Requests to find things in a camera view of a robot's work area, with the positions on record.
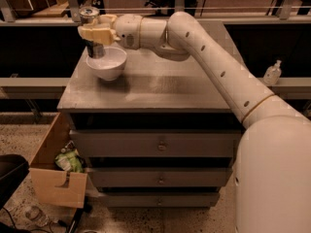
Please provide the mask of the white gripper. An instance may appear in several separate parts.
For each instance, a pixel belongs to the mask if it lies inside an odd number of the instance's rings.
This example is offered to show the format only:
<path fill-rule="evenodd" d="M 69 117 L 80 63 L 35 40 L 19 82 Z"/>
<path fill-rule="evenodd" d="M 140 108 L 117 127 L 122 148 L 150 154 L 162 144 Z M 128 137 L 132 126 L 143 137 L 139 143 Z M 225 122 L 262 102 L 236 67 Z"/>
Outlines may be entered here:
<path fill-rule="evenodd" d="M 142 17 L 137 15 L 124 15 L 117 17 L 112 14 L 99 16 L 99 23 L 108 26 L 79 26 L 79 35 L 88 41 L 102 45 L 112 45 L 120 41 L 126 49 L 137 50 L 140 45 L 140 27 Z"/>

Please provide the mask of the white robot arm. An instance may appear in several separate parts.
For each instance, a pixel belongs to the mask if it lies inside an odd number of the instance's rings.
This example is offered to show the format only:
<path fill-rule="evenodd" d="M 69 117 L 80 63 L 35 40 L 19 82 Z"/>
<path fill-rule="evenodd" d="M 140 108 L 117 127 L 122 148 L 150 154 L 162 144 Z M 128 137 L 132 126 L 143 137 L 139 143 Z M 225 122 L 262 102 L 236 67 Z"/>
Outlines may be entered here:
<path fill-rule="evenodd" d="M 98 44 L 133 49 L 163 43 L 190 54 L 246 131 L 236 158 L 235 233 L 311 233 L 311 121 L 273 93 L 191 15 L 167 21 L 103 15 L 78 29 Z"/>

